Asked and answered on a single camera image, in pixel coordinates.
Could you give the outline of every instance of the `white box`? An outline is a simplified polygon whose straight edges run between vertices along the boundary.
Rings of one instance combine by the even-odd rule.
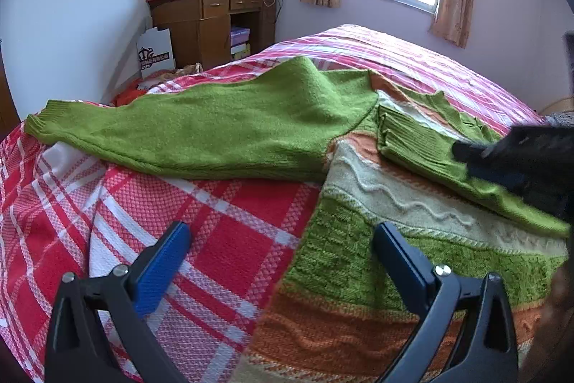
[[[173,70],[176,68],[171,49],[169,29],[147,30],[138,40],[138,56],[142,78],[150,76],[158,70]]]
[[[245,43],[241,43],[240,45],[233,46],[231,48],[231,55],[237,54],[238,52],[243,52],[247,48]]]

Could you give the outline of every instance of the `wooden door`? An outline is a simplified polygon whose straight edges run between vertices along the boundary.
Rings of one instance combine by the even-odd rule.
[[[227,64],[231,60],[230,16],[200,20],[199,44],[203,69]]]
[[[6,80],[6,73],[4,71],[4,63],[2,62],[2,50],[0,49],[0,140],[4,140],[13,128],[20,122],[10,89],[8,88],[8,81]]]
[[[199,21],[165,23],[156,26],[160,30],[169,28],[171,49],[178,69],[202,61],[197,39],[199,38]]]
[[[260,51],[275,44],[276,16],[277,3],[273,3],[271,6],[263,5],[260,15]]]

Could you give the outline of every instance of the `pink striped bedspread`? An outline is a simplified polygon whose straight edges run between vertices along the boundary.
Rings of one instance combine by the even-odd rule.
[[[355,25],[282,42],[150,92],[248,80],[297,55],[320,70],[368,68],[418,92],[443,90],[457,109],[501,133],[513,124],[543,122],[457,62]],[[179,219],[191,225],[193,246],[147,323],[190,381],[226,381],[291,261],[319,191],[311,183],[157,178],[63,143],[40,145],[21,126],[0,144],[0,336],[31,378],[43,381],[62,274],[101,276],[131,263]],[[138,379],[105,318],[104,327],[122,369]]]

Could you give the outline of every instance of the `orange stripe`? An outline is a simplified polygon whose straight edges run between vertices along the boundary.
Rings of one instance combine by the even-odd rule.
[[[517,341],[531,339],[539,302],[514,313]],[[382,374],[411,335],[416,319],[365,319],[332,313],[279,290],[259,320],[250,349],[283,365],[357,376]],[[456,342],[462,320],[454,319],[429,371],[440,370]]]
[[[387,159],[383,159],[377,150],[377,136],[371,132],[351,131],[348,134],[337,137],[336,139],[332,140],[327,153],[334,153],[337,143],[342,140],[349,143],[364,159],[375,163],[383,171],[392,174],[393,177],[408,183],[412,187],[423,189],[430,193],[435,193],[449,199],[465,201],[463,197],[451,189],[440,185],[439,183],[432,182],[427,178],[419,176],[406,168],[402,168],[401,166],[390,162]]]
[[[283,280],[277,289],[277,294],[289,297],[293,302],[306,307],[316,308],[333,315],[354,317],[361,320],[369,320],[385,323],[415,323],[418,317],[409,312],[395,310],[377,310],[365,305],[346,304],[327,297],[318,296],[300,286]]]
[[[394,83],[389,81],[388,78],[382,75],[371,73],[371,87],[373,90],[384,91],[395,103],[410,103],[419,112],[430,117],[436,123],[440,124],[445,129],[450,129],[457,132],[452,128],[450,123],[444,119],[436,110],[427,108],[421,103],[416,102],[410,96],[406,95],[400,88],[398,88]]]

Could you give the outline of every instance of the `green sweater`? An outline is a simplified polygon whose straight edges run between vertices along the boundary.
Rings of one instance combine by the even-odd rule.
[[[296,57],[251,81],[148,94],[119,108],[50,101],[25,131],[158,176],[322,181],[329,142],[376,102],[367,70],[319,72]]]
[[[483,122],[453,108],[443,92],[409,96],[436,110],[447,122],[470,140],[494,143],[500,136]],[[508,192],[504,187],[477,178],[468,178],[466,165],[452,157],[453,138],[417,123],[412,117],[379,107],[378,150],[398,165],[441,183],[463,197],[516,221],[540,235],[567,237],[568,225]]]

